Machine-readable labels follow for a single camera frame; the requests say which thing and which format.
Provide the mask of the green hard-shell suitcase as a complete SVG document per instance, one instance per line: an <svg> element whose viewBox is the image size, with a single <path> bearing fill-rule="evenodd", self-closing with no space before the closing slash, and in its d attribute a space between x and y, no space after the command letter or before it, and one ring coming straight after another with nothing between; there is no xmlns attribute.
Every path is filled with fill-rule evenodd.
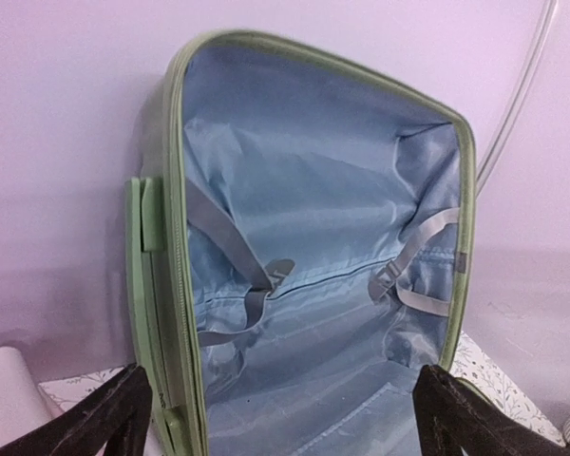
<svg viewBox="0 0 570 456"><path fill-rule="evenodd" d="M168 455L417 455L473 248L455 110L256 30L207 32L143 113L126 186L137 361Z"/></svg>

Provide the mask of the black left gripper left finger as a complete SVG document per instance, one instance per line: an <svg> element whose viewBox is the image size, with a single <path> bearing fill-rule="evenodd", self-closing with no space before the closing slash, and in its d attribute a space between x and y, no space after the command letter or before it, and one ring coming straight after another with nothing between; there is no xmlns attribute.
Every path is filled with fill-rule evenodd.
<svg viewBox="0 0 570 456"><path fill-rule="evenodd" d="M153 391L131 364L63 415L0 447L0 456L142 455Z"/></svg>

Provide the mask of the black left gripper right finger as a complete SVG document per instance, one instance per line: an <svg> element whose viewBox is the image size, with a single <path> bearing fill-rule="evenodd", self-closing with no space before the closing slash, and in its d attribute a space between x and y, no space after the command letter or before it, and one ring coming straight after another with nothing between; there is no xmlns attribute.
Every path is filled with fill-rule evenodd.
<svg viewBox="0 0 570 456"><path fill-rule="evenodd" d="M423 455L570 454L508 418L439 366L421 368L412 397Z"/></svg>

